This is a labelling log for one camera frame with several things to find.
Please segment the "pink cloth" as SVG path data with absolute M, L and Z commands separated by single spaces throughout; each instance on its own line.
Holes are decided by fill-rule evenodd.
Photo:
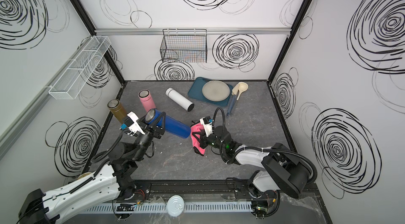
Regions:
M 201 123 L 191 126 L 190 137 L 192 139 L 193 150 L 196 154 L 204 156 L 205 149 L 200 147 L 200 137 L 205 134 L 204 127 Z

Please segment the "blue thermos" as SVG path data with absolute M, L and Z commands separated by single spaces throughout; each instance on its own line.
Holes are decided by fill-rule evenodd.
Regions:
M 144 121 L 150 126 L 162 128 L 166 132 L 183 139 L 188 138 L 191 134 L 191 128 L 188 125 L 175 120 L 174 118 L 168 116 L 165 112 L 161 112 L 157 109 L 149 110 L 144 118 Z

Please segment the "pink thermos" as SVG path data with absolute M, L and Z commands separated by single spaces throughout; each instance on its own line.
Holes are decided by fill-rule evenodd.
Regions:
M 149 90 L 141 90 L 138 93 L 138 97 L 146 112 L 148 112 L 151 109 L 156 108 L 155 102 L 154 102 Z

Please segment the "white thermos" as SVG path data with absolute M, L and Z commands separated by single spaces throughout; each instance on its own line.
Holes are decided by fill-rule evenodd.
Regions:
M 178 104 L 180 107 L 182 107 L 184 110 L 187 112 L 190 112 L 194 109 L 195 104 L 185 98 L 183 95 L 178 93 L 176 90 L 173 88 L 168 88 L 165 92 L 165 94 L 176 104 Z

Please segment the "gold thermos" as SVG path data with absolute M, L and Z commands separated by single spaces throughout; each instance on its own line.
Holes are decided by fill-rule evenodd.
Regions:
M 107 104 L 108 109 L 114 115 L 114 117 L 121 123 L 124 124 L 124 119 L 127 116 L 127 112 L 123 107 L 122 103 L 118 99 L 110 100 Z

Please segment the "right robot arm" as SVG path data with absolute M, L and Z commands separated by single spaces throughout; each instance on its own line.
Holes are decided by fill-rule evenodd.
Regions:
M 197 154 L 204 155 L 208 146 L 219 150 L 227 165 L 250 165 L 259 167 L 248 182 L 253 197 L 270 190 L 280 190 L 292 198 L 299 198 L 304 187 L 317 178 L 315 165 L 305 156 L 276 143 L 272 147 L 249 147 L 234 141 L 223 126 L 206 134 L 204 127 L 192 127 L 190 137 Z

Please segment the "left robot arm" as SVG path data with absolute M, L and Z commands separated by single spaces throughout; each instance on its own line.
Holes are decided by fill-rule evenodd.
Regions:
M 147 156 L 154 139 L 166 130 L 166 113 L 152 116 L 150 110 L 135 120 L 129 113 L 113 145 L 91 159 L 100 163 L 96 171 L 58 189 L 34 190 L 27 196 L 19 214 L 19 224 L 61 224 L 80 212 L 105 201 L 135 201 L 148 198 L 149 184 L 136 183 L 132 173 L 137 162 Z

